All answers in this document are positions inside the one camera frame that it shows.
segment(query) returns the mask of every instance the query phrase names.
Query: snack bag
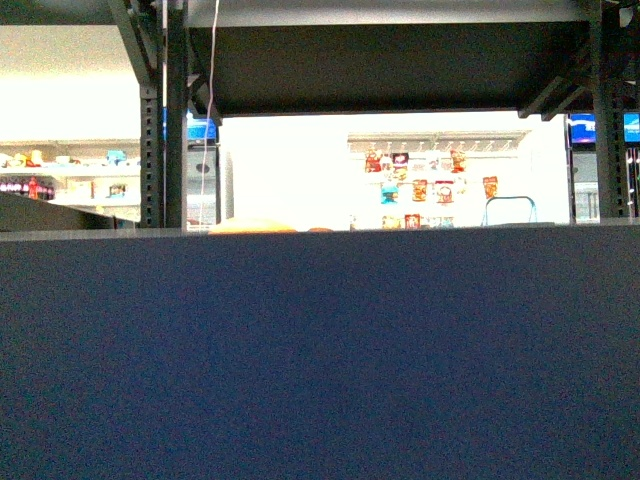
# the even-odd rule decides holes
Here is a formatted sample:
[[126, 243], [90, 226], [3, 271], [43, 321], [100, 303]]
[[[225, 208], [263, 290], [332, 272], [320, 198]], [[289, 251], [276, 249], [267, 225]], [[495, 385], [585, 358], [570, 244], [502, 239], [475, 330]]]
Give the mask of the snack bag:
[[364, 167], [365, 173], [379, 172], [382, 167], [380, 166], [380, 159], [382, 155], [378, 155], [380, 152], [376, 152], [373, 148], [369, 149], [366, 154], [366, 163]]
[[394, 183], [385, 183], [382, 185], [382, 204], [395, 204], [398, 203], [398, 186]]
[[487, 200], [498, 194], [498, 177], [484, 177], [482, 183], [484, 183], [484, 194]]
[[415, 180], [413, 182], [413, 201], [414, 202], [427, 201], [427, 181], [426, 180]]
[[467, 169], [467, 154], [461, 150], [451, 150], [453, 173], [461, 173]]
[[440, 228], [453, 228], [453, 217], [442, 217], [440, 219]]
[[467, 179], [463, 175], [458, 175], [455, 182], [457, 194], [463, 195], [467, 193]]
[[407, 172], [409, 171], [409, 154], [408, 153], [394, 153], [393, 154], [393, 169], [394, 178], [404, 181], [407, 179]]
[[451, 158], [441, 158], [440, 159], [440, 170], [444, 170], [445, 172], [450, 172], [453, 170], [453, 160]]
[[436, 194], [438, 195], [438, 203], [453, 203], [453, 181], [437, 181]]
[[429, 170], [429, 160], [415, 160], [409, 162], [409, 170], [413, 173], [424, 173]]
[[391, 180], [394, 176], [393, 160], [389, 155], [384, 155], [380, 159], [380, 169], [387, 180]]
[[382, 217], [383, 230], [397, 230], [401, 227], [400, 219], [393, 215], [385, 215]]
[[404, 228], [407, 230], [420, 230], [420, 214], [414, 213], [404, 216]]

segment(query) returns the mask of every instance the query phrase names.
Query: blue sign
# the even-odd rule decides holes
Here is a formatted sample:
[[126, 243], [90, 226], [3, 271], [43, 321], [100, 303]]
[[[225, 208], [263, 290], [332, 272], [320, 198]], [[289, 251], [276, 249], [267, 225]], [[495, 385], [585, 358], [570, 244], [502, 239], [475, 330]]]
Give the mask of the blue sign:
[[[589, 144], [596, 142], [596, 118], [593, 114], [581, 113], [569, 116], [571, 142]], [[625, 113], [624, 139], [626, 142], [640, 142], [640, 114]]]
[[[167, 109], [163, 110], [162, 131], [164, 139], [167, 139]], [[187, 112], [187, 140], [204, 140], [205, 135], [209, 140], [218, 138], [218, 127], [213, 120], [209, 119], [209, 131], [207, 131], [207, 121], [205, 119], [193, 118], [191, 112]]]

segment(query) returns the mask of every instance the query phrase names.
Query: store shelf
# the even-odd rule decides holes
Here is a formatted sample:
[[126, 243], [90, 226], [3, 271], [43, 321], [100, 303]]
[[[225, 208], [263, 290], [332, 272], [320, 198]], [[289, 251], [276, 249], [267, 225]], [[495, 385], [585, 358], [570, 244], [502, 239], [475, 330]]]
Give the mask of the store shelf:
[[140, 167], [43, 167], [0, 168], [0, 176], [31, 175], [35, 177], [138, 177]]
[[134, 207], [140, 205], [139, 198], [90, 198], [75, 199], [62, 198], [51, 200], [53, 205], [65, 205], [76, 207]]
[[0, 140], [0, 148], [15, 147], [111, 147], [120, 145], [122, 147], [138, 147], [139, 139], [133, 138], [97, 138], [79, 140]]

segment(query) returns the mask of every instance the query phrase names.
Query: metal upright post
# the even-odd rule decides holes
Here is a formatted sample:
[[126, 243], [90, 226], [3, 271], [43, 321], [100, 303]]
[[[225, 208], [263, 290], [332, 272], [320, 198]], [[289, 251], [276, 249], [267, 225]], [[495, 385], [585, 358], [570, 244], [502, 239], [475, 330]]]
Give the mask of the metal upright post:
[[148, 0], [108, 0], [108, 4], [140, 84], [140, 226], [162, 228], [165, 172], [161, 14]]
[[167, 9], [167, 135], [166, 227], [184, 228], [186, 222], [187, 106], [189, 101], [187, 4], [170, 0]]
[[162, 89], [140, 86], [140, 192], [143, 228], [163, 228], [164, 147], [162, 140]]
[[620, 28], [619, 11], [597, 1], [591, 18], [593, 106], [600, 218], [628, 217], [629, 186], [624, 139], [624, 109], [619, 95], [620, 74], [614, 68], [612, 40]]

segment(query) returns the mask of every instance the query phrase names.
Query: red bottle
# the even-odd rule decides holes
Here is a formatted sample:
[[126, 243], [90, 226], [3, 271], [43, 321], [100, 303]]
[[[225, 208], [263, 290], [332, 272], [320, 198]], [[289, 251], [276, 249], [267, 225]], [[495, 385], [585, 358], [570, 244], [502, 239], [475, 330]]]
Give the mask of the red bottle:
[[38, 181], [36, 177], [31, 177], [31, 181], [29, 182], [29, 198], [33, 200], [38, 199]]

